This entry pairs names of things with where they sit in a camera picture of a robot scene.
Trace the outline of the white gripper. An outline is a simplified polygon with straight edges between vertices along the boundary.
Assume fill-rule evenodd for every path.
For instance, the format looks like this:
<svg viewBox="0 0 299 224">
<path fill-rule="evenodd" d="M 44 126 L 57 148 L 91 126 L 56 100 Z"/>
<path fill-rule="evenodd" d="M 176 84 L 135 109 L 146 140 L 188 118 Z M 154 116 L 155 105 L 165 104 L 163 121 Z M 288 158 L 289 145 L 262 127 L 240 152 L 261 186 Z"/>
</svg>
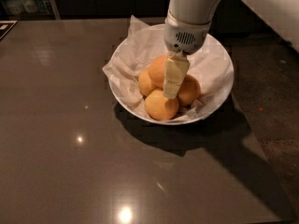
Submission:
<svg viewBox="0 0 299 224">
<path fill-rule="evenodd" d="M 172 53 L 167 57 L 164 69 L 164 97 L 175 99 L 190 62 L 187 55 L 194 54 L 203 47 L 210 23 L 191 24 L 167 13 L 164 25 L 164 43 Z"/>
</svg>

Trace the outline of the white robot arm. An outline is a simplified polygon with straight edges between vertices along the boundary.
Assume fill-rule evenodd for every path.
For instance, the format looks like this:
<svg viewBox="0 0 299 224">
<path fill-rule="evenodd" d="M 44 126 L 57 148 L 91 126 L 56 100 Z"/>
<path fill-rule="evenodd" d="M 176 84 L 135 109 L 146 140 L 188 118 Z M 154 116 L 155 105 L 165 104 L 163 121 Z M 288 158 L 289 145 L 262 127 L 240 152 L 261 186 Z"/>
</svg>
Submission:
<svg viewBox="0 0 299 224">
<path fill-rule="evenodd" d="M 188 55 L 203 47 L 221 0 L 170 0 L 164 27 L 169 51 L 164 70 L 164 97 L 174 99 L 190 68 Z"/>
</svg>

